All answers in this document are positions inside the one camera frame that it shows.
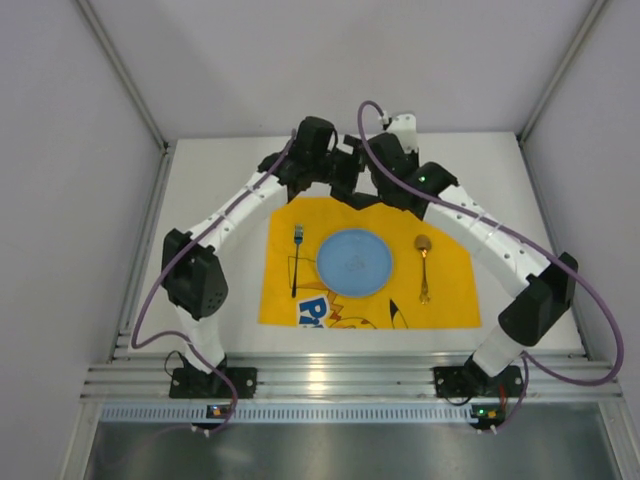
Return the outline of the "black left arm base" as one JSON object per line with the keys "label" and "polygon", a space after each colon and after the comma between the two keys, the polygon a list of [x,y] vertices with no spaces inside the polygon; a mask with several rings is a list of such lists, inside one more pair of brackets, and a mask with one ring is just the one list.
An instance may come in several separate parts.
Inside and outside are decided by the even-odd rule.
{"label": "black left arm base", "polygon": [[[237,391],[238,399],[252,399],[258,370],[253,367],[224,367],[222,373]],[[231,399],[231,387],[214,373],[205,373],[190,364],[172,372],[169,397],[172,399]]]}

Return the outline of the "yellow pikachu place mat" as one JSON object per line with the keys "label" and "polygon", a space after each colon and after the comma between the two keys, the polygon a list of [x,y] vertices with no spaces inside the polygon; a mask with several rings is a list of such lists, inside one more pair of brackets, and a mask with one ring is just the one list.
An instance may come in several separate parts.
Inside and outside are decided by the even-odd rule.
{"label": "yellow pikachu place mat", "polygon": [[[294,228],[304,227],[297,295],[291,297]],[[316,271],[316,255],[330,235],[366,229],[391,249],[387,285],[374,295],[347,298],[330,291]],[[430,302],[420,302],[422,258],[418,235],[431,240],[427,255]],[[331,198],[297,198],[270,218],[258,320],[264,325],[367,330],[467,329],[482,324],[470,255],[442,230],[409,212],[376,204],[357,211]]]}

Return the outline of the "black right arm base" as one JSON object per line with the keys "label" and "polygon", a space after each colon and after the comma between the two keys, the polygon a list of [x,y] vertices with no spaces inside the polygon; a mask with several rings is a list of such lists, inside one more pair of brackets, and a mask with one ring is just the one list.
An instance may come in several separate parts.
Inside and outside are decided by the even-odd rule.
{"label": "black right arm base", "polygon": [[436,397],[446,400],[476,398],[517,398],[524,388],[522,370],[507,366],[495,377],[487,375],[473,362],[433,368]]}

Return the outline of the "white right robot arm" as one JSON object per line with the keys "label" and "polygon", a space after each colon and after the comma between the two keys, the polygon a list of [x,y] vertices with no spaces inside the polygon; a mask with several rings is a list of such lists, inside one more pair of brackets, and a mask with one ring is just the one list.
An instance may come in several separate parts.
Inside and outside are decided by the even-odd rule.
{"label": "white right robot arm", "polygon": [[435,162],[419,164],[417,150],[406,149],[395,134],[381,133],[353,146],[378,190],[376,195],[358,196],[358,206],[383,203],[442,230],[475,255],[511,295],[497,326],[463,367],[470,383],[488,384],[537,345],[571,308],[577,260],[563,253],[550,261],[505,233],[451,172]]}

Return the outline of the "gold spoon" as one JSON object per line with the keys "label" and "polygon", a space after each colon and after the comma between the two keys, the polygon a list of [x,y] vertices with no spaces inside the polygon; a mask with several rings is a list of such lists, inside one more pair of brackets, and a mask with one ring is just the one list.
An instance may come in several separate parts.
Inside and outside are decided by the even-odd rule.
{"label": "gold spoon", "polygon": [[414,240],[414,247],[420,253],[422,258],[420,302],[422,304],[428,304],[430,302],[430,293],[427,277],[427,255],[431,250],[431,240],[426,235],[418,235]]}

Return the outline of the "blue plastic plate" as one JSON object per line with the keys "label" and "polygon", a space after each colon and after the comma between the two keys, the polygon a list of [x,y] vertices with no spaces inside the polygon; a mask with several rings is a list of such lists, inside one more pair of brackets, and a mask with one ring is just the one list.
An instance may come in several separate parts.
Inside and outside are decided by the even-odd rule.
{"label": "blue plastic plate", "polygon": [[316,271],[332,292],[364,298],[382,290],[393,273],[390,247],[366,229],[345,229],[330,235],[318,249]]}

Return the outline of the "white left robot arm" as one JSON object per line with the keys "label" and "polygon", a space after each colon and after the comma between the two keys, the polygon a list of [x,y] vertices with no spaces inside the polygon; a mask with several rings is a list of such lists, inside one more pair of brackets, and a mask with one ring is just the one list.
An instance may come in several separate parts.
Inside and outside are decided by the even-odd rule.
{"label": "white left robot arm", "polygon": [[314,183],[336,193],[352,193],[360,172],[361,141],[345,136],[347,153],[330,142],[336,130],[327,120],[308,116],[282,151],[265,157],[245,186],[210,218],[186,232],[171,230],[164,239],[161,286],[181,322],[186,368],[202,377],[225,366],[216,312],[229,292],[221,265],[230,247],[264,218]]}

